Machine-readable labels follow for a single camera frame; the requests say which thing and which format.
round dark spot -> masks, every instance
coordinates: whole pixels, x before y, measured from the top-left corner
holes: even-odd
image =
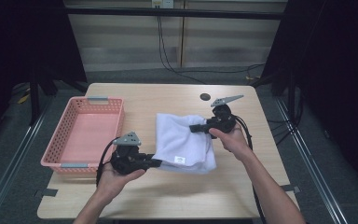
[[[200,95],[200,98],[203,101],[209,101],[209,100],[211,100],[211,95],[209,95],[208,93],[203,93]]]

label on cloth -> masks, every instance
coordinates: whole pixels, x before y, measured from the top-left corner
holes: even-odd
[[[180,163],[180,164],[185,164],[185,163],[186,163],[186,158],[185,158],[185,157],[175,156],[174,162],[175,162],[175,163]]]

gray floor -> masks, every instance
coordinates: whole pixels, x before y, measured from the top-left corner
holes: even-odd
[[[230,68],[200,68],[200,70],[214,71],[237,71],[241,67]],[[246,78],[256,77],[260,70],[253,70],[250,74],[242,73],[212,73],[198,72],[185,73],[197,79],[179,76],[164,69],[116,71],[116,72],[93,72],[88,73],[89,83],[93,82],[136,82],[136,83],[183,83],[183,84],[224,84],[246,85]],[[46,149],[48,141],[61,117],[68,99],[72,96],[82,95],[81,92],[57,82],[59,92],[53,97],[48,113],[40,127],[29,150],[24,155],[24,160],[19,166],[19,171],[14,175],[9,189],[0,203],[0,223],[71,223],[72,220],[41,220],[36,211],[40,204],[40,198],[34,194],[39,189],[45,189],[52,172],[40,165],[40,159]],[[277,107],[276,99],[271,96],[269,86],[256,89],[260,102],[268,120],[282,120],[282,115]],[[22,91],[14,94],[10,107],[0,123],[0,178],[10,165],[11,160],[18,150],[23,136],[28,130],[30,120],[30,102],[18,105]],[[42,104],[48,102],[48,97],[41,94]],[[271,131],[279,141],[286,133],[287,128],[280,123],[271,122]],[[299,130],[304,136],[313,158],[316,160],[327,185],[331,188],[334,196],[342,208],[348,223],[358,223],[358,174],[339,153],[339,148],[334,140],[324,135],[323,125],[311,113],[305,105]],[[283,164],[293,186],[300,188],[296,194],[301,211],[309,223],[334,223],[326,209],[320,191],[316,188],[303,159],[298,153],[295,142],[289,135],[278,145]],[[119,223],[135,223],[136,221],[120,220]],[[176,221],[185,223],[214,223],[211,220],[204,221]],[[218,220],[215,223],[244,223],[242,220]]]

wooden table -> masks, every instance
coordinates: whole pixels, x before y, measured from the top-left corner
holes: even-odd
[[[212,99],[202,101],[208,93]],[[155,153],[157,113],[178,116],[213,116],[216,98],[243,94],[229,103],[232,113],[243,118],[254,143],[254,151],[280,185],[288,185],[281,157],[269,130],[255,89],[245,86],[162,85],[95,83],[87,96],[116,96],[124,99],[122,133],[135,131],[142,140],[140,151]],[[149,218],[251,218],[258,217],[252,185],[242,164],[213,140],[217,168],[207,175],[177,174],[151,168],[130,182],[103,210],[101,217],[112,219]],[[54,173],[48,189],[55,197],[44,197],[37,214],[41,218],[75,218],[95,190],[94,175]],[[288,192],[295,201],[293,192]]]

human hand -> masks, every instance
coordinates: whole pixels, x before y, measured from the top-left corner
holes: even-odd
[[[230,133],[223,133],[215,128],[211,128],[209,133],[220,138],[224,149],[232,152],[235,158],[239,161],[243,161],[246,156],[246,152],[251,150],[245,137],[243,136],[242,128],[238,123],[234,126]]]
[[[101,199],[102,203],[108,205],[124,189],[130,181],[139,178],[146,173],[145,170],[136,170],[128,175],[121,175],[115,171],[112,164],[108,162],[103,167],[100,182],[95,194]]]

